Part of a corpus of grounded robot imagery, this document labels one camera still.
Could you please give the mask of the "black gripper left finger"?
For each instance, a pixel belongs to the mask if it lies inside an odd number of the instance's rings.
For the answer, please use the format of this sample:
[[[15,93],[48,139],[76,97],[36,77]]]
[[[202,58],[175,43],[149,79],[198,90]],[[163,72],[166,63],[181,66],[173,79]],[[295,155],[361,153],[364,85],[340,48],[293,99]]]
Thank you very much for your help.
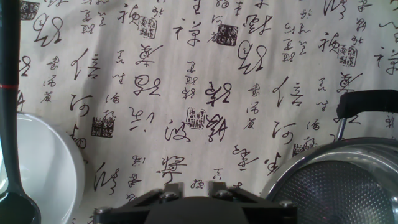
[[[94,209],[93,223],[118,223],[145,219],[145,216],[156,205],[166,204],[183,198],[184,183],[176,182],[164,185],[163,189],[154,189],[135,200],[118,208],[109,206]]]

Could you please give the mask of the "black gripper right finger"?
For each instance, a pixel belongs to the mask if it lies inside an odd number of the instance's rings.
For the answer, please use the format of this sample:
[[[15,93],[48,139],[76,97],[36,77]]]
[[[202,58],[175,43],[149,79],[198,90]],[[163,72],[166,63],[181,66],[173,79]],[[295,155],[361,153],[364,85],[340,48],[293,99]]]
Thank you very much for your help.
[[[210,218],[216,223],[298,222],[298,209],[290,201],[271,202],[247,190],[228,187],[224,182],[208,183]]]

